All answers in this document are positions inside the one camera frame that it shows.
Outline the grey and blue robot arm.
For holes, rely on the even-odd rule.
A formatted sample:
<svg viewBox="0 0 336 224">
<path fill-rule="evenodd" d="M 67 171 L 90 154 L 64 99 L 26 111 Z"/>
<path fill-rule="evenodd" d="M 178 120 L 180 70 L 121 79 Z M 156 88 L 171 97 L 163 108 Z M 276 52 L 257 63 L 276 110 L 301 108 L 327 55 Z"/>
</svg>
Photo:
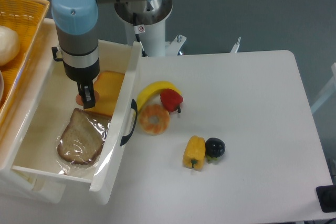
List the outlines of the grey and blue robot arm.
<svg viewBox="0 0 336 224">
<path fill-rule="evenodd" d="M 96 104 L 93 80 L 100 70 L 97 27 L 100 3 L 114 4 L 129 32 L 128 41 L 140 42 L 145 56 L 165 55 L 165 21 L 172 10 L 172 0 L 51 0 L 65 73 L 77 83 L 86 109 Z"/>
</svg>

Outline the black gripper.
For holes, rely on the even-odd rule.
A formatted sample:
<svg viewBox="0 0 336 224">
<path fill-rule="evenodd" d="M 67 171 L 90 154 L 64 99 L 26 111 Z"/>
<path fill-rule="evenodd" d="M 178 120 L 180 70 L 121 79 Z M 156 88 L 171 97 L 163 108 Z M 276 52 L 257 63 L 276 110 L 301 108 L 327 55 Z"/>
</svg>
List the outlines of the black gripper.
<svg viewBox="0 0 336 224">
<path fill-rule="evenodd" d="M 99 47 L 85 52 L 69 52 L 59 47 L 52 47 L 54 61 L 62 62 L 68 78 L 77 83 L 78 93 L 82 94 L 81 85 L 92 85 L 100 72 Z M 95 106 L 93 86 L 84 86 L 82 94 L 83 108 Z"/>
</svg>

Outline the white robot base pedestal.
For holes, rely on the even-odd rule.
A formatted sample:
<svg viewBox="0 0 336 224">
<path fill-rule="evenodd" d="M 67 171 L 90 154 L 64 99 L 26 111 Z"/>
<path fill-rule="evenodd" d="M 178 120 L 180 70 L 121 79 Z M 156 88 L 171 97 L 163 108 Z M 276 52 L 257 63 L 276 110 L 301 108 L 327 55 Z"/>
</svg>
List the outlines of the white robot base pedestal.
<svg viewBox="0 0 336 224">
<path fill-rule="evenodd" d="M 119 19 L 124 23 L 127 43 L 135 41 L 142 46 L 144 57 L 182 55 L 186 37 L 179 34 L 166 40 L 166 20 L 173 9 L 172 0 L 151 0 L 117 3 L 114 5 Z"/>
</svg>

